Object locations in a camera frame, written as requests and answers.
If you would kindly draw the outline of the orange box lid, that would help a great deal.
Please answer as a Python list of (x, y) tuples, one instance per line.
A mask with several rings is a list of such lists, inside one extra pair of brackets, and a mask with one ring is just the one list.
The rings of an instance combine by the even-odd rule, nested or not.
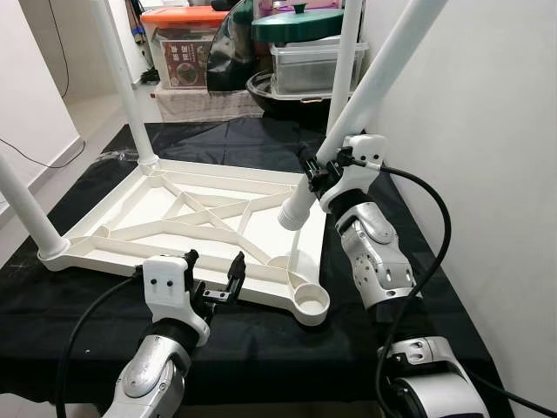
[(143, 24), (155, 25), (220, 25), (227, 10), (215, 10), (210, 5), (176, 5), (147, 10), (140, 16)]

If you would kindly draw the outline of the beige cloth covered bench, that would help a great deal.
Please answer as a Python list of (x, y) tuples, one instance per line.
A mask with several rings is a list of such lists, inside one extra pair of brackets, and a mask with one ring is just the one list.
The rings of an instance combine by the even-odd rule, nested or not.
[(248, 91), (210, 92), (159, 86), (151, 98), (167, 123), (226, 122), (238, 117), (261, 117), (265, 112)]

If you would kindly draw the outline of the clear plastic storage box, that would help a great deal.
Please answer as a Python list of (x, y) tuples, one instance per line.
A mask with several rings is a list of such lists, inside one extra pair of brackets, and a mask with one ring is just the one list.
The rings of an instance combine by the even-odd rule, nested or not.
[(303, 43), (271, 44), (275, 94), (330, 96), (339, 56), (339, 36)]

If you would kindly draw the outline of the green pot lid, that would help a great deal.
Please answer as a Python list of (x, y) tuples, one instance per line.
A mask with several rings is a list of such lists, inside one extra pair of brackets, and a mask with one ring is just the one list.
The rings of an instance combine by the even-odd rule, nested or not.
[(307, 9), (305, 3), (296, 3), (293, 11), (253, 21), (251, 34), (258, 43), (309, 43), (339, 35), (343, 20), (343, 9)]

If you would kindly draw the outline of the red printed cardboard box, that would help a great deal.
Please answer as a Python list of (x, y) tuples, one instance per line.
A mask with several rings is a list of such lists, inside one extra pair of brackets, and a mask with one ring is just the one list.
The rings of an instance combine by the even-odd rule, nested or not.
[(165, 89), (206, 89), (207, 63), (214, 27), (156, 28), (152, 44), (158, 45), (160, 79)]

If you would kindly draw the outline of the black wok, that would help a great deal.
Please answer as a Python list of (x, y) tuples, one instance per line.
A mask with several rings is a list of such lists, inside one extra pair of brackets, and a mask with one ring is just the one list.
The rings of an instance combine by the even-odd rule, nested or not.
[(265, 114), (274, 118), (310, 120), (311, 123), (327, 120), (331, 94), (279, 94), (273, 89), (273, 75), (273, 71), (256, 72), (246, 81), (246, 90)]

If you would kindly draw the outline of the long clear tape strip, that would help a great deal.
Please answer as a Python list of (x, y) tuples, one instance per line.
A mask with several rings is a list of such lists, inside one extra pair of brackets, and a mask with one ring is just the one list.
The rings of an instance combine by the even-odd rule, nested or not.
[(138, 163), (139, 155), (136, 150), (114, 150), (101, 152), (94, 160), (94, 165), (108, 162)]

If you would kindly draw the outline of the black tablecloth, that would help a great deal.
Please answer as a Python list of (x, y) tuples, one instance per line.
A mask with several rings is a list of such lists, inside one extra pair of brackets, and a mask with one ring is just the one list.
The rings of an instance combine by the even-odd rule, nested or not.
[[(319, 129), (270, 117), (146, 128), (159, 157), (280, 172), (296, 172), (299, 152), (324, 139)], [(79, 170), (48, 210), (51, 223), (68, 231), (135, 168), (136, 162), (109, 158)], [(402, 252), (422, 272), (433, 263), (441, 239), (431, 244), (422, 235), (400, 185), (413, 183), (379, 178), (370, 192), (401, 233)], [(122, 279), (81, 268), (51, 272), (37, 250), (15, 216), (0, 227), (0, 394), (52, 403), (57, 361), (73, 327), (91, 302)], [(326, 231), (323, 251), (321, 279), (332, 298), (326, 322), (302, 327), (290, 314), (258, 304), (222, 307), (211, 341), (199, 348), (187, 375), (184, 406), (374, 401), (378, 328), (359, 302), (334, 231)], [(498, 385), (497, 367), (443, 267), (423, 289), (431, 327), (448, 339), (470, 373)], [(132, 284), (112, 295), (78, 336), (67, 401), (106, 405), (150, 325), (139, 287)]]

